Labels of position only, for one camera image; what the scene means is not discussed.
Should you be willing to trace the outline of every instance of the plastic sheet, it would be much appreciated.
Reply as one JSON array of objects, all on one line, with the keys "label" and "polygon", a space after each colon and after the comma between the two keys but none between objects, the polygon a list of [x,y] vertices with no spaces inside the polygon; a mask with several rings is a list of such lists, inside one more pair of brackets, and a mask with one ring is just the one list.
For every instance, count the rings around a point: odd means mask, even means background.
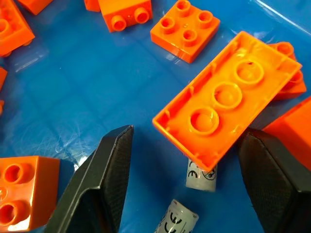
[{"label": "plastic sheet", "polygon": [[[121,33],[109,33],[101,14],[86,11],[82,0],[54,0],[37,16],[23,10],[36,38],[4,59],[9,74],[0,94],[5,100],[0,155],[63,159],[60,197],[103,135],[134,124],[121,233],[154,232],[173,199],[200,216],[193,232],[262,233],[235,148],[218,165],[215,193],[189,189],[187,158],[151,120],[241,30],[266,43],[289,41],[311,88],[311,2],[192,0],[221,20],[192,64],[150,40],[150,29],[174,2],[154,0],[153,20]],[[272,102],[253,126],[262,128],[310,93]]]}]

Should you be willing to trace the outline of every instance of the orange 2x2 brick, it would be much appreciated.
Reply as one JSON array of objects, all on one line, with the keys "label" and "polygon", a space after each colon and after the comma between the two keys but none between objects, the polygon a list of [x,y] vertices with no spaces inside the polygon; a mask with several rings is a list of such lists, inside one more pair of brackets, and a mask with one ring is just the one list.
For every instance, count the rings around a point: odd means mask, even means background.
[{"label": "orange 2x2 brick", "polygon": [[0,56],[28,45],[34,34],[13,0],[0,0]]},{"label": "orange 2x2 brick", "polygon": [[153,16],[151,0],[99,0],[99,5],[110,32],[145,23]]},{"label": "orange 2x2 brick", "polygon": [[0,232],[27,232],[45,225],[57,197],[58,159],[0,159]]},{"label": "orange 2x2 brick", "polygon": [[151,40],[192,63],[218,30],[220,20],[209,11],[179,0],[151,30]]},{"label": "orange 2x2 brick", "polygon": [[[294,48],[289,42],[279,42],[276,44],[270,44],[269,46],[296,61]],[[307,92],[307,87],[303,80],[303,73],[301,70],[299,70],[285,85],[285,87],[283,87],[282,90],[276,95],[274,100],[293,99],[305,92]]]}]

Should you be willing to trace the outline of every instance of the orange lego duplo brick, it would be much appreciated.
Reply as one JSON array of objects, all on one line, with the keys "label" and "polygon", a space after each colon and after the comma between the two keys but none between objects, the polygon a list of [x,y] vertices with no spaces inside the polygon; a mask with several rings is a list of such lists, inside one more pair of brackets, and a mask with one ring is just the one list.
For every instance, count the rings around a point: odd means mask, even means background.
[{"label": "orange lego duplo brick", "polygon": [[39,14],[46,8],[53,0],[18,0],[23,7],[34,15]]},{"label": "orange lego duplo brick", "polygon": [[280,90],[274,100],[294,99],[307,92],[307,87],[303,79],[303,73],[299,70],[291,80]]},{"label": "orange lego duplo brick", "polygon": [[152,28],[151,40],[192,63],[219,28],[220,20],[187,0],[179,0]]},{"label": "orange lego duplo brick", "polygon": [[143,24],[152,19],[151,0],[99,0],[99,6],[110,32]]},{"label": "orange lego duplo brick", "polygon": [[0,56],[28,45],[34,34],[13,0],[0,0]]},{"label": "orange lego duplo brick", "polygon": [[0,159],[0,232],[45,225],[57,198],[60,160],[40,156]]},{"label": "orange lego duplo brick", "polygon": [[4,81],[5,81],[7,74],[8,74],[8,72],[4,68],[0,67],[0,91],[3,87],[3,84],[4,84]]},{"label": "orange lego duplo brick", "polygon": [[277,137],[291,154],[311,170],[311,97],[302,101],[263,130]]},{"label": "orange lego duplo brick", "polygon": [[292,58],[296,60],[296,56],[294,53],[294,48],[289,42],[278,42],[275,44],[269,44],[270,47],[274,48],[275,50],[279,51],[280,53],[283,53],[284,55],[288,56],[289,58]]},{"label": "orange lego duplo brick", "polygon": [[241,32],[153,124],[201,169],[211,171],[300,68]]},{"label": "orange lego duplo brick", "polygon": [[[293,60],[296,60],[294,48],[289,42],[279,42],[276,44],[270,44],[269,46],[292,58]],[[301,70],[299,70],[285,85],[285,87],[276,95],[274,100],[288,100],[297,98],[305,92],[307,92],[307,87],[303,79],[303,73]]]},{"label": "orange lego duplo brick", "polygon": [[100,12],[98,0],[84,0],[84,4],[88,11]]}]

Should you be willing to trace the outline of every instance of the blue plastic bin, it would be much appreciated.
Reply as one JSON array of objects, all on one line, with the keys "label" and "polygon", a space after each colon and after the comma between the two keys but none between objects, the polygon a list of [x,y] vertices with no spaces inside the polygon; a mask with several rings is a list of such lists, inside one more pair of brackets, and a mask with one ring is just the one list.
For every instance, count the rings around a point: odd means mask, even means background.
[{"label": "blue plastic bin", "polygon": [[[311,2],[192,0],[221,20],[219,31],[193,64],[150,40],[150,29],[174,2],[154,0],[153,20],[121,33],[109,33],[102,15],[86,11],[82,0],[54,0],[37,16],[22,10],[36,38],[4,59],[9,74],[0,94],[5,100],[0,156],[62,159],[61,197],[101,137],[133,124],[121,233],[154,232],[172,199],[200,216],[194,233],[262,233],[236,150],[219,163],[215,193],[188,189],[187,158],[151,121],[240,31],[266,43],[291,42],[311,88]],[[309,95],[272,102],[253,126],[265,126]]]}]

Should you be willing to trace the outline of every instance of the orange 2x4 brick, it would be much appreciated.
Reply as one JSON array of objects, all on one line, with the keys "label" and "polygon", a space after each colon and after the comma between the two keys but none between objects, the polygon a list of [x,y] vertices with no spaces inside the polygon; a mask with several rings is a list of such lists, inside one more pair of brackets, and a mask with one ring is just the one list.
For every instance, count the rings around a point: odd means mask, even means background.
[{"label": "orange 2x4 brick", "polygon": [[151,0],[98,0],[110,32],[152,19]]},{"label": "orange 2x4 brick", "polygon": [[55,206],[58,159],[0,159],[0,232],[27,232],[45,225]]},{"label": "orange 2x4 brick", "polygon": [[153,124],[201,169],[211,171],[300,68],[241,32]]},{"label": "orange 2x4 brick", "polygon": [[[294,48],[289,42],[279,42],[276,44],[270,44],[269,46],[296,61]],[[293,99],[305,93],[306,91],[307,87],[303,80],[303,73],[301,70],[299,70],[294,74],[292,79],[285,85],[285,87],[283,87],[282,90],[276,95],[274,100]]]},{"label": "orange 2x4 brick", "polygon": [[28,45],[34,34],[13,0],[0,0],[0,56]]}]

